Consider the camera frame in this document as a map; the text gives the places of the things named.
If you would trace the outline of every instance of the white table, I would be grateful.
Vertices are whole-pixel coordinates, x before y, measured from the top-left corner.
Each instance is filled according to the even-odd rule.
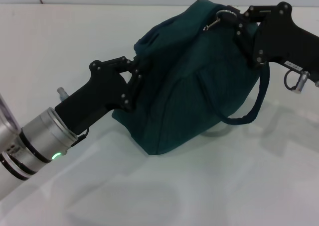
[[[132,58],[139,38],[185,9],[0,5],[0,92],[23,125],[59,103],[58,87],[71,94],[85,84],[92,61]],[[317,8],[295,8],[293,17],[319,35]],[[289,92],[286,70],[271,66],[253,124],[161,156],[147,156],[106,115],[0,203],[0,225],[317,226],[319,90],[309,82],[301,95]]]

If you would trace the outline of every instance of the green led light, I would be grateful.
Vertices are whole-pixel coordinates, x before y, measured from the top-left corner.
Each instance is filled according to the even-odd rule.
[[[61,154],[61,152],[56,153],[55,155],[52,156],[52,160],[54,160],[57,156],[59,156]]]

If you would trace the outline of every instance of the black bracket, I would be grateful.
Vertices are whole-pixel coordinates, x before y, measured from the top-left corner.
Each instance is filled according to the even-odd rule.
[[[137,89],[142,82],[142,74],[136,68],[137,62],[125,57],[92,62],[88,83],[55,107],[69,130],[79,135],[113,109],[132,111]],[[125,71],[132,73],[130,84],[120,75]]]
[[[253,61],[279,63],[309,79],[319,80],[319,37],[299,28],[292,20],[292,6],[279,3],[258,27]]]

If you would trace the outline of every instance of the metal clip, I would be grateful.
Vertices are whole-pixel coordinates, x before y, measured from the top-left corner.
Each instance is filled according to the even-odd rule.
[[[232,12],[232,11],[230,11],[230,10],[227,10],[227,9],[222,9],[222,10],[220,10],[220,11],[218,11],[217,13],[216,13],[216,20],[213,22],[213,23],[211,23],[210,25],[206,25],[205,27],[204,27],[204,29],[203,29],[203,31],[207,31],[207,30],[209,30],[209,28],[210,27],[212,27],[212,26],[214,26],[215,24],[217,24],[217,23],[219,23],[220,22],[220,14],[221,13],[231,13],[231,14],[233,14],[234,16],[236,16],[236,18],[237,18],[237,14],[235,14],[234,12]]]

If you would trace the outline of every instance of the fabric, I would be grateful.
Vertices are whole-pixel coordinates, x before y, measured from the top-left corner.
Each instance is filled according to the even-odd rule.
[[[207,21],[225,8],[199,0],[135,44],[139,64],[152,70],[136,110],[115,110],[112,116],[149,155],[173,150],[220,121],[243,124],[256,118],[267,90],[269,66],[262,70],[247,66],[233,41],[233,28],[221,24],[203,31]],[[256,24],[249,26],[251,34],[256,29]],[[260,74],[260,94],[252,111],[243,118],[229,119]]]

